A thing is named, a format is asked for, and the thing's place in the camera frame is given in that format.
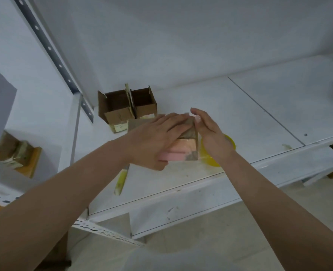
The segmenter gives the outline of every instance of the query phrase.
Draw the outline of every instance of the person's left hand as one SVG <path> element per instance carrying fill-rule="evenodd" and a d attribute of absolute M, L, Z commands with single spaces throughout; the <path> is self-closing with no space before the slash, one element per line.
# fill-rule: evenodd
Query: person's left hand
<path fill-rule="evenodd" d="M 167 161 L 158 160 L 165 150 L 191 125 L 181 124 L 188 114 L 159 115 L 150 123 L 144 123 L 117 139 L 127 155 L 127 161 L 154 170 L 163 170 Z"/>

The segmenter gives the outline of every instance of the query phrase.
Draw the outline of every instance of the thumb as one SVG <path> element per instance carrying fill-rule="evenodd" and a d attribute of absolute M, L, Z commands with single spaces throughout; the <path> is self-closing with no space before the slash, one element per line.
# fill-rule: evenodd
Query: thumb
<path fill-rule="evenodd" d="M 200 133 L 201 136 L 208 134 L 210 131 L 204 124 L 203 120 L 199 115 L 195 116 L 195 128 Z"/>

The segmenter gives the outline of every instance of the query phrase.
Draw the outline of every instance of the white wall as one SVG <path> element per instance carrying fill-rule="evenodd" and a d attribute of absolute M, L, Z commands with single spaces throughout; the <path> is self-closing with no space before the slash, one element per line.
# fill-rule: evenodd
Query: white wall
<path fill-rule="evenodd" d="M 333 0 L 34 0 L 93 104 L 333 52 Z"/>
<path fill-rule="evenodd" d="M 35 178 L 45 180 L 57 171 L 72 95 L 13 0 L 0 0 L 0 72 L 17 89 L 6 130 L 43 148 Z M 83 112 L 80 127 L 82 141 L 91 131 Z"/>

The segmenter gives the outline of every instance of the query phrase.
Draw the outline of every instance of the hand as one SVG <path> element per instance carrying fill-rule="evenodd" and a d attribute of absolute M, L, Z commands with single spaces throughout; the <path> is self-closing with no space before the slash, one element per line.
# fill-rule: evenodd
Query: hand
<path fill-rule="evenodd" d="M 196 115 L 195 127 L 203 137 L 205 150 L 217 163 L 222 163 L 234 151 L 232 143 L 208 113 L 197 108 L 191 108 L 190 111 Z"/>
<path fill-rule="evenodd" d="M 118 138 L 127 154 L 127 161 L 154 170 L 163 170 L 167 161 L 158 160 L 161 151 L 171 145 L 191 125 L 181 124 L 188 114 L 159 115 Z"/>

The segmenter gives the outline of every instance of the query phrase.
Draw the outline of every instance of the yellow utility knife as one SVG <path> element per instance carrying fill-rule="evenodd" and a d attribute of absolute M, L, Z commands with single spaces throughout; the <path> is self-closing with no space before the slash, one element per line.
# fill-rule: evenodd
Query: yellow utility knife
<path fill-rule="evenodd" d="M 124 183 L 125 183 L 125 180 L 126 180 L 127 172 L 129 170 L 129 166 L 130 166 L 130 164 L 125 166 L 122 169 L 122 171 L 120 172 L 120 176 L 119 176 L 118 182 L 116 183 L 115 190 L 114 190 L 114 194 L 116 196 L 120 196 L 120 194 L 121 194 L 121 191 L 124 187 Z"/>

